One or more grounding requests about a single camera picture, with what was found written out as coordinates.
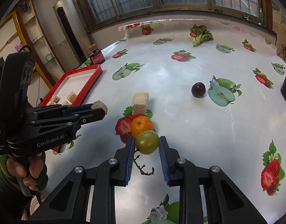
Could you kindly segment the gloved left hand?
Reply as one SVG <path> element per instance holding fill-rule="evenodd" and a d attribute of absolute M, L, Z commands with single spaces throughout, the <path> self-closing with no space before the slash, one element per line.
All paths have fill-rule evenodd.
<path fill-rule="evenodd" d="M 42 191 L 48 183 L 45 152 L 32 157 L 28 169 L 7 155 L 0 156 L 0 184 L 21 190 L 17 178 L 33 191 Z"/>

